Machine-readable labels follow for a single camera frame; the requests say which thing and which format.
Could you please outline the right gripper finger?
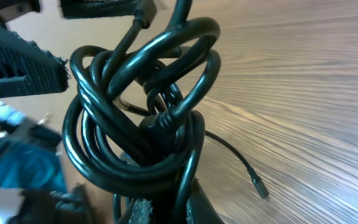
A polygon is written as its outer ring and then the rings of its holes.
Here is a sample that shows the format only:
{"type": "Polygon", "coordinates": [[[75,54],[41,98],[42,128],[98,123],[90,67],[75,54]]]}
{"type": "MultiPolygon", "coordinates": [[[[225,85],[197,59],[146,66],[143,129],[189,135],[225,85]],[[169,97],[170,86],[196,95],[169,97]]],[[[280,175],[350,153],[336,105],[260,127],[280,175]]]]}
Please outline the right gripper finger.
{"type": "Polygon", "coordinates": [[[207,198],[198,179],[191,184],[190,195],[186,201],[182,216],[178,220],[169,220],[169,212],[162,213],[163,209],[153,208],[153,202],[146,199],[132,199],[126,207],[126,211],[121,213],[118,203],[121,200],[116,196],[116,223],[184,223],[184,224],[224,224],[219,214],[213,208],[207,198]]]}

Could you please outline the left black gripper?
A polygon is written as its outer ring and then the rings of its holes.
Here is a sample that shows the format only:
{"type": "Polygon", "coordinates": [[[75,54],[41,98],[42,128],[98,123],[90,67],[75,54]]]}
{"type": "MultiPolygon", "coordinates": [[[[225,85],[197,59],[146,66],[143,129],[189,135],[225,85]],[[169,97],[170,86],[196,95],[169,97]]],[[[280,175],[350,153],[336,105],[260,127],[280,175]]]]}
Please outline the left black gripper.
{"type": "MultiPolygon", "coordinates": [[[[0,98],[61,93],[66,61],[0,26],[0,98]]],[[[84,185],[67,190],[61,136],[0,101],[0,223],[87,224],[84,185]]]]}

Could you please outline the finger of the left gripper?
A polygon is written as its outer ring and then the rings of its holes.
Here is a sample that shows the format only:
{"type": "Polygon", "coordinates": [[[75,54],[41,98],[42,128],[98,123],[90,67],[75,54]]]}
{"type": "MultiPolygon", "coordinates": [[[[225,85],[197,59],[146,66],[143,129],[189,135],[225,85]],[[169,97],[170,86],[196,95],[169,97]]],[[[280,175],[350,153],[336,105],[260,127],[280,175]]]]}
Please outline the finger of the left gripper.
{"type": "Polygon", "coordinates": [[[157,13],[153,0],[60,0],[60,9],[65,19],[134,16],[144,29],[157,13]]]}

